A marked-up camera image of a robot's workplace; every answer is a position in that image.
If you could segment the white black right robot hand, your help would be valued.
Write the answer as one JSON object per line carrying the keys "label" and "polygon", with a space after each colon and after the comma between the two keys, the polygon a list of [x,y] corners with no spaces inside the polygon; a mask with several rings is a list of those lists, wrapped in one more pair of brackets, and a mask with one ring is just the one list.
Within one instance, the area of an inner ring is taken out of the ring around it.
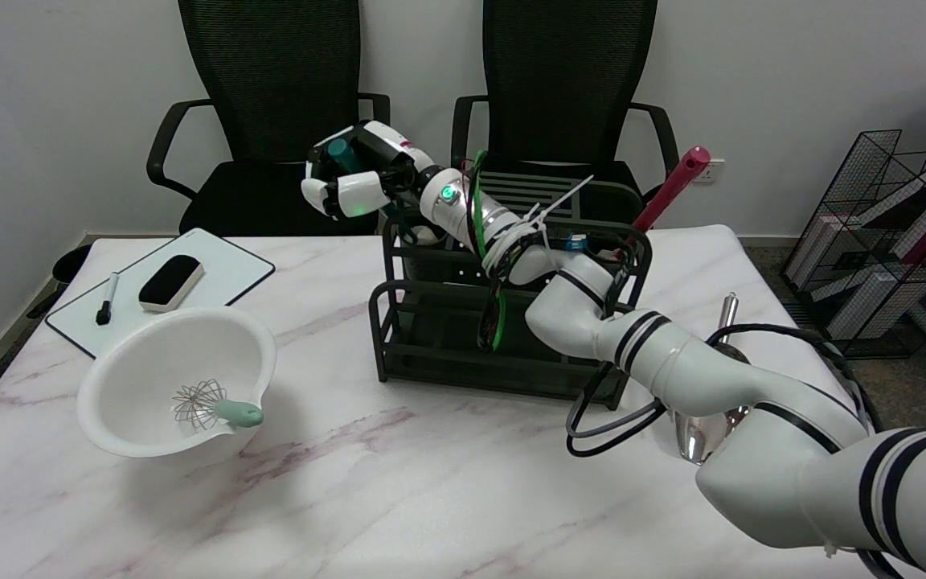
{"label": "white black right robot hand", "polygon": [[306,154],[301,193],[313,209],[343,221],[385,208],[420,190],[435,162],[385,122],[351,125]]}

